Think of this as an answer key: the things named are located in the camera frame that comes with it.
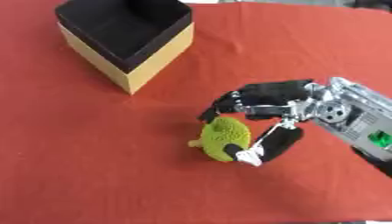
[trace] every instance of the red surface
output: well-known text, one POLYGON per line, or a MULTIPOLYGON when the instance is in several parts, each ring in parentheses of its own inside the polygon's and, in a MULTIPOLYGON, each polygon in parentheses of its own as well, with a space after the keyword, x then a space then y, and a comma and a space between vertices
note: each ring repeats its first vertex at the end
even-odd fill
POLYGON ((195 6, 192 48, 128 97, 66 46, 59 2, 0 2, 0 223, 392 220, 392 179, 312 124, 258 169, 186 147, 245 83, 341 75, 391 96, 388 13, 195 6))

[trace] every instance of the green ball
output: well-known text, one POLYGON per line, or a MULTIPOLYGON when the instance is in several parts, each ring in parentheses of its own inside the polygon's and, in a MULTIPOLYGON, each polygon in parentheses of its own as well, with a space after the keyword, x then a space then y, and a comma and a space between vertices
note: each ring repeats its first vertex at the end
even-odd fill
POLYGON ((221 162, 233 161, 223 150, 227 144, 237 144, 247 150, 250 144, 249 128, 233 117, 217 117, 201 132, 203 151, 221 162))

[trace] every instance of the fuzzy ball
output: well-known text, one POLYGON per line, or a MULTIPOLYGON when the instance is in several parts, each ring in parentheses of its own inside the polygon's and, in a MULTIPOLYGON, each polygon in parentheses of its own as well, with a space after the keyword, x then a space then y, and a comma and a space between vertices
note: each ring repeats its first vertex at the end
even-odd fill
POLYGON ((209 157, 229 162, 233 159, 223 150, 224 147, 227 144, 237 144, 246 150, 250 144, 250 130, 233 117, 217 117, 204 126, 199 141, 209 157))

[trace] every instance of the robotic hand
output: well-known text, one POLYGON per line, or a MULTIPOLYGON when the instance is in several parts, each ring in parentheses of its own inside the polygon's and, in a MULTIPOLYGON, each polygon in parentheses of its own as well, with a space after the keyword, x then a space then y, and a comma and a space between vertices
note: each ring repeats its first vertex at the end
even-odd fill
POLYGON ((312 80, 249 84, 224 94, 200 117, 210 123, 221 113, 242 112, 247 119, 280 117, 243 150, 228 144, 234 160, 259 166, 301 139, 296 123, 312 121, 353 146, 370 164, 392 177, 392 100, 360 84, 331 78, 326 86, 312 80))

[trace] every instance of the yellow box base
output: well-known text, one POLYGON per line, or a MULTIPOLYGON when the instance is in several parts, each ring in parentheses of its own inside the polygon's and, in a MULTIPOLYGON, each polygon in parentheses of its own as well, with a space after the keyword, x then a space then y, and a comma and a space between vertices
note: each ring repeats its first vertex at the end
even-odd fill
POLYGON ((59 23, 59 28, 66 38, 66 42, 82 57, 106 74, 115 84, 127 93, 133 95, 138 89, 151 80, 164 67, 176 59, 193 42, 194 23, 189 24, 169 43, 151 55, 145 62, 130 73, 125 73, 98 52, 86 45, 73 35, 66 27, 59 23))

